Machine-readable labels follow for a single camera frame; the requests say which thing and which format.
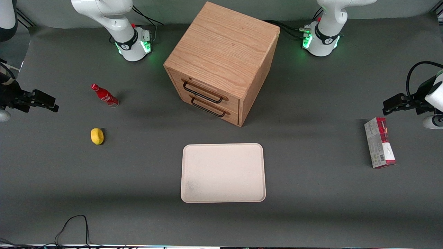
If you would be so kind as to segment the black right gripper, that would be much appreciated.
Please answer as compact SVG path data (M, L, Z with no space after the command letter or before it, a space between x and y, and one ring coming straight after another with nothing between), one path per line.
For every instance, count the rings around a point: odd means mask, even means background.
M21 104L32 104L33 107L41 107L52 112L58 112L59 106L55 104L56 99L40 90L32 91L32 100L25 96L28 92L21 89L16 80L2 81L0 84L0 104L7 105L15 101Z

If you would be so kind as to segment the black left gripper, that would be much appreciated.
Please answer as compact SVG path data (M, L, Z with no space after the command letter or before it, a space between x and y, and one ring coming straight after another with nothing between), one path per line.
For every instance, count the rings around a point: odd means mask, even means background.
M425 100L425 97L431 91L431 88L433 87L436 78L437 77L431 77L426 81L422 82L417 88L417 92L412 94L412 99L417 103L417 105L420 104L420 105L432 106L432 104L430 104L428 101ZM383 101L382 111L383 115L387 116L392 112L404 110L407 107L408 107L408 97L403 93L399 93Z

